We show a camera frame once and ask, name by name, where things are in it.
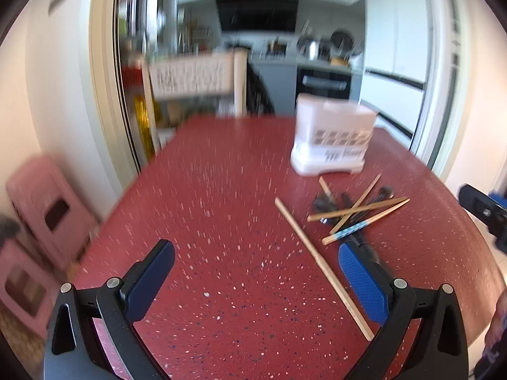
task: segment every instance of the red table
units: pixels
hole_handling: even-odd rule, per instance
[[[339,379],[367,346],[274,205],[276,196],[284,201],[353,296],[338,245],[319,243],[329,228],[305,221],[320,188],[317,178],[291,168],[294,125],[283,118],[191,120],[126,192],[82,261],[76,286],[99,286],[122,276],[159,238],[174,243],[174,268],[135,324],[173,378]],[[445,186],[384,130],[375,131],[362,173],[325,179],[336,194],[356,199],[378,173],[373,193],[390,185],[412,200],[368,227],[367,238],[412,286],[454,286],[471,343],[504,288],[489,248]],[[124,376],[111,345],[105,348]]]

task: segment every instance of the chopstick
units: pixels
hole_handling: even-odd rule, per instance
[[[331,192],[331,189],[329,188],[328,184],[325,182],[324,178],[320,177],[318,182],[320,184],[320,187],[322,187],[324,194],[328,197],[329,201],[333,204],[336,204],[336,200],[333,197],[333,193]]]
[[[347,291],[345,290],[345,287],[342,286],[336,275],[333,273],[331,267],[329,267],[329,264],[325,261],[323,256],[320,255],[320,253],[312,244],[308,236],[306,236],[305,232],[301,229],[295,218],[292,216],[290,211],[287,209],[287,207],[285,207],[285,205],[278,197],[275,199],[275,205],[277,206],[282,216],[284,216],[285,219],[288,221],[288,223],[291,225],[292,229],[296,232],[296,234],[301,239],[303,244],[306,246],[310,254],[313,256],[315,262],[322,270],[322,272],[324,273],[325,277],[328,279],[330,284],[333,286],[336,293],[340,297],[341,301],[343,302],[343,304],[345,304],[345,307],[347,307],[348,312],[350,313],[352,318],[354,318],[354,321],[361,329],[361,332],[363,332],[366,340],[372,341],[374,337],[373,331],[368,326],[368,323],[362,316],[361,312],[348,295]]]
[[[380,220],[381,218],[392,213],[393,211],[399,209],[401,206],[404,206],[409,201],[410,201],[410,199],[406,199],[405,201],[397,204],[396,206],[391,207],[390,209],[387,209],[387,210],[383,211],[382,213],[379,213],[373,217],[370,217],[370,218],[366,219],[365,221],[362,221],[361,223],[354,224],[353,226],[350,226],[349,228],[346,228],[345,230],[339,231],[338,233],[333,234],[332,236],[325,237],[322,239],[322,243],[325,246],[327,246],[328,244],[331,244],[337,240],[340,240],[341,238],[351,235],[352,233],[354,233],[358,230],[361,230],[362,228],[365,228],[366,226],[374,223],[377,220]]]
[[[394,204],[401,203],[405,201],[408,197],[400,197],[398,199],[389,199],[386,201],[380,201],[378,203],[368,204],[367,206],[357,207],[355,209],[344,209],[338,211],[330,211],[329,213],[318,213],[318,214],[310,214],[307,218],[308,221],[319,221],[321,218],[335,218],[340,216],[345,216],[346,214],[354,214],[361,213],[363,211],[376,210],[381,209],[383,207],[392,206]]]
[[[375,177],[375,180],[373,180],[373,182],[369,185],[369,187],[364,191],[363,195],[361,197],[359,197],[359,200],[356,201],[356,203],[352,206],[353,209],[355,209],[361,205],[361,203],[366,198],[366,196],[369,194],[369,192],[372,191],[372,189],[375,187],[375,184],[377,184],[377,181],[379,181],[380,176],[381,175],[379,174],[377,177]],[[341,229],[342,226],[346,223],[346,221],[351,217],[351,215],[352,215],[352,213],[346,214],[345,216],[343,216],[342,219],[338,222],[338,224],[331,229],[329,234],[330,235],[334,234],[339,229]]]

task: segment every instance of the pink chair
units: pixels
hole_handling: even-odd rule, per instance
[[[21,269],[28,277],[44,288],[44,297],[40,300],[36,310],[27,310],[20,304],[19,296],[14,296],[8,290],[7,284],[11,273]],[[0,300],[21,323],[46,338],[46,326],[53,311],[60,285],[44,269],[42,269],[23,249],[13,240],[6,240],[0,248]]]
[[[66,270],[89,241],[97,221],[49,157],[34,157],[6,182],[20,219],[41,251]]]

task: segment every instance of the silver bolt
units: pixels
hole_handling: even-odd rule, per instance
[[[395,287],[399,289],[406,289],[407,288],[407,282],[403,279],[396,279],[395,280]]]
[[[452,286],[450,284],[444,284],[442,286],[442,290],[445,291],[445,293],[447,293],[447,294],[452,294],[454,292],[454,289],[452,288]]]
[[[118,277],[112,277],[107,281],[106,284],[110,289],[113,289],[115,287],[118,287],[118,284],[120,284],[120,279]]]
[[[62,286],[60,287],[60,291],[62,293],[68,293],[70,289],[72,289],[72,284],[70,283],[63,283]]]

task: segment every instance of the range hood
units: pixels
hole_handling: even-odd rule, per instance
[[[296,29],[299,0],[216,0],[222,31]]]

